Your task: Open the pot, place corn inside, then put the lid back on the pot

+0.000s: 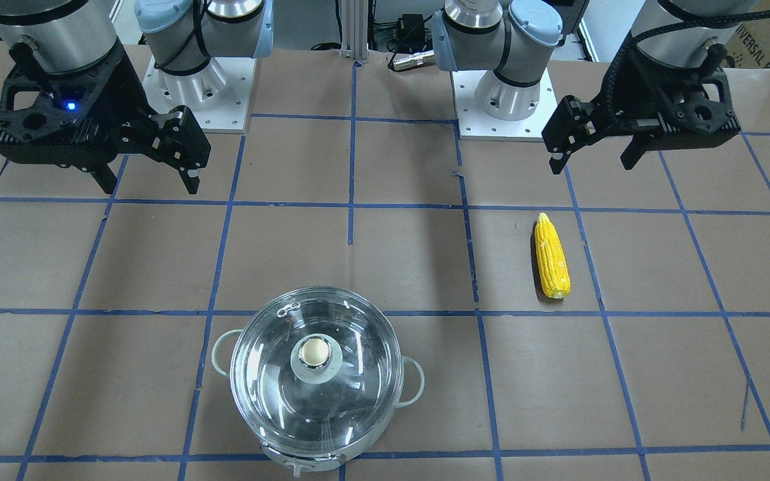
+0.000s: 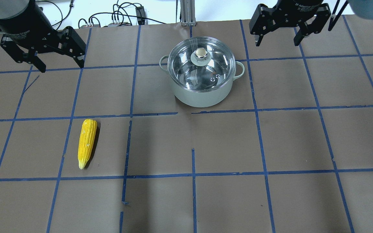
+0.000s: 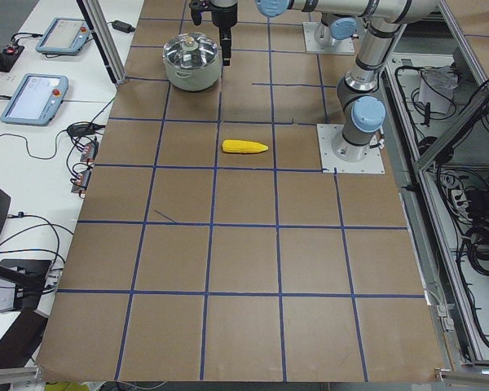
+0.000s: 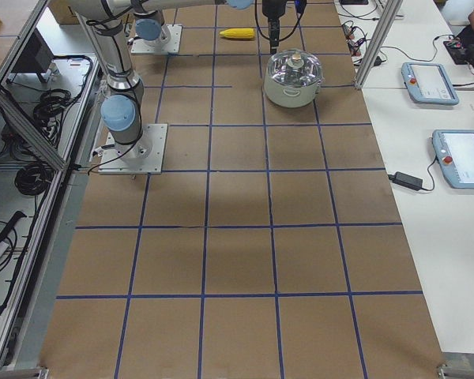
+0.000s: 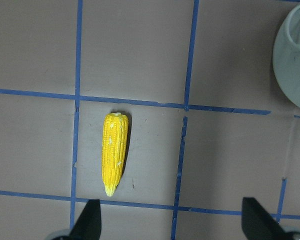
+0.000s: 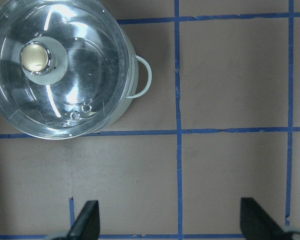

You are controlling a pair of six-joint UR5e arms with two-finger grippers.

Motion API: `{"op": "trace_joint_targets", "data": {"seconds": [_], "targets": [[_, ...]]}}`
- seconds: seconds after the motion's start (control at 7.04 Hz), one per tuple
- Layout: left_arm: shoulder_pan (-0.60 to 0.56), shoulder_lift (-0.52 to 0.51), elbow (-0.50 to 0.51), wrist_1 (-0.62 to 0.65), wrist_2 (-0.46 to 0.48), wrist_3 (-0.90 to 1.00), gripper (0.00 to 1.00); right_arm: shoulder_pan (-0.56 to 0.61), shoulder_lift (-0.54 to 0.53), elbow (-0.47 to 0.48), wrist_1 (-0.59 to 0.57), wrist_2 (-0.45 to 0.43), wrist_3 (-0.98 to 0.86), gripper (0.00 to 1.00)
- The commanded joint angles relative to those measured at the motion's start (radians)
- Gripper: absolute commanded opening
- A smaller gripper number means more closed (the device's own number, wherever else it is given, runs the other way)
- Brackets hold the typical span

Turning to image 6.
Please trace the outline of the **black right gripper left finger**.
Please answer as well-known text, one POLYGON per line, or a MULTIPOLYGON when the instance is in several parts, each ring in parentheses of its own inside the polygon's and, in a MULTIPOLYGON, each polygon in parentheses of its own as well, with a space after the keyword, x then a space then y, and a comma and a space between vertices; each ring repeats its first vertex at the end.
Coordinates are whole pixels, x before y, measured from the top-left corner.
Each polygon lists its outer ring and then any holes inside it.
POLYGON ((87 201, 79 213, 67 238, 99 238, 101 230, 98 200, 87 201))

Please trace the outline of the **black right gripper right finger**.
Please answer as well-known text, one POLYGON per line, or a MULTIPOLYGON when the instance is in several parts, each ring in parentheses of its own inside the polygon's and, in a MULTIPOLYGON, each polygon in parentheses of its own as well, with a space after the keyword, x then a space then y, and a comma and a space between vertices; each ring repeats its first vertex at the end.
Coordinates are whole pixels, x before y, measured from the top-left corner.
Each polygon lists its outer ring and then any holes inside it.
POLYGON ((240 200, 240 230, 246 240, 292 239, 252 197, 240 200))

